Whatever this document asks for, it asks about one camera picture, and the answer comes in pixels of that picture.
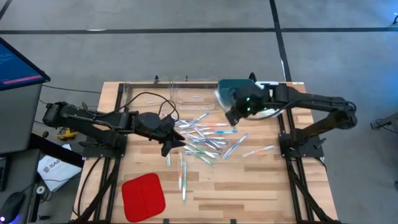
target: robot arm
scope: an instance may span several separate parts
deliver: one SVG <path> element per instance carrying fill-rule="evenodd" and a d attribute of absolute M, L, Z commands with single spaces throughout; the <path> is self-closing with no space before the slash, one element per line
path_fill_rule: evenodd
<path fill-rule="evenodd" d="M 121 134 L 138 134 L 150 141 L 163 144 L 162 156 L 171 148 L 184 146 L 184 137 L 174 130 L 175 121 L 171 116 L 160 119 L 155 113 L 113 112 L 101 113 L 78 108 L 66 102 L 49 103 L 43 117 L 47 126 L 68 127 L 96 140 L 96 145 L 112 149 Z M 93 126 L 97 124 L 109 129 L 103 130 Z"/>
<path fill-rule="evenodd" d="M 334 128 L 353 128 L 357 123 L 355 105 L 341 97 L 300 93 L 285 85 L 268 85 L 260 89 L 255 84 L 238 89 L 232 96 L 233 105 L 225 114 L 232 126 L 236 125 L 241 118 L 247 118 L 264 109 L 278 110 L 275 114 L 295 107 L 329 112 L 325 119 L 303 129 L 298 136 L 295 136 L 296 141 L 311 138 Z"/>

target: white paper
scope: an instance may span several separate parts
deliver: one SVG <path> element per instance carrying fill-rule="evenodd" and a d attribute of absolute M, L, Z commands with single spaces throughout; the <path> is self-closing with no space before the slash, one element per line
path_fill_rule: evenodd
<path fill-rule="evenodd" d="M 62 147 L 69 149 L 70 145 L 65 144 Z M 39 161 L 37 166 L 37 172 L 40 174 L 45 184 L 51 192 L 58 190 L 63 184 L 68 182 L 70 178 L 78 174 L 81 168 L 62 162 L 59 159 L 51 156 L 44 156 Z M 64 180 L 63 182 L 51 181 L 51 180 Z"/>

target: black floor line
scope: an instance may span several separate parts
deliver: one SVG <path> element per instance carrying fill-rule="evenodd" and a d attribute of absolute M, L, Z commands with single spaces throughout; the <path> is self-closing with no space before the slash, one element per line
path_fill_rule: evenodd
<path fill-rule="evenodd" d="M 4 13 L 6 13 L 8 7 L 10 6 L 12 0 L 7 0 L 6 3 L 4 3 L 3 7 L 1 8 L 0 11 L 0 20 L 4 16 Z"/>
<path fill-rule="evenodd" d="M 398 26 L 352 28 L 281 28 L 281 32 L 398 32 Z"/>
<path fill-rule="evenodd" d="M 283 68 L 285 81 L 291 82 L 292 76 L 290 75 L 290 68 L 289 68 L 289 63 L 287 61 L 287 54 L 286 54 L 286 50 L 285 50 L 284 38 L 282 36 L 281 29 L 280 29 L 279 17 L 278 17 L 278 12 L 276 9 L 275 0 L 269 0 L 269 4 L 271 5 L 272 18 L 274 20 L 274 25 L 275 25 L 275 34 L 276 34 L 276 39 L 278 41 L 279 55 L 280 55 L 280 59 L 283 62 L 281 66 Z"/>
<path fill-rule="evenodd" d="M 281 33 L 300 32 L 398 32 L 398 26 L 355 28 L 279 28 Z M 93 29 L 93 30 L 0 30 L 0 34 L 197 34 L 197 33 L 263 33 L 277 32 L 265 27 L 165 28 L 165 29 Z"/>
<path fill-rule="evenodd" d="M 0 30 L 0 34 L 194 34 L 194 33 L 262 33 L 275 32 L 274 28 L 221 27 L 170 29 L 95 29 L 95 30 Z"/>

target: monitor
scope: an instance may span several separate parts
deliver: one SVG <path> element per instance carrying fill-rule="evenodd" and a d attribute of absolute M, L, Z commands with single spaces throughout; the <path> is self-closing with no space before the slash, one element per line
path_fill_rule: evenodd
<path fill-rule="evenodd" d="M 50 77 L 0 38 L 0 91 L 48 81 Z"/>

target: blue screen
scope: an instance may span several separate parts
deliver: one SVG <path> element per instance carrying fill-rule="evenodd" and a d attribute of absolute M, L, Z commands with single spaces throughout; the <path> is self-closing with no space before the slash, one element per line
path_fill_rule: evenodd
<path fill-rule="evenodd" d="M 44 80 L 41 74 L 0 44 L 0 90 Z"/>

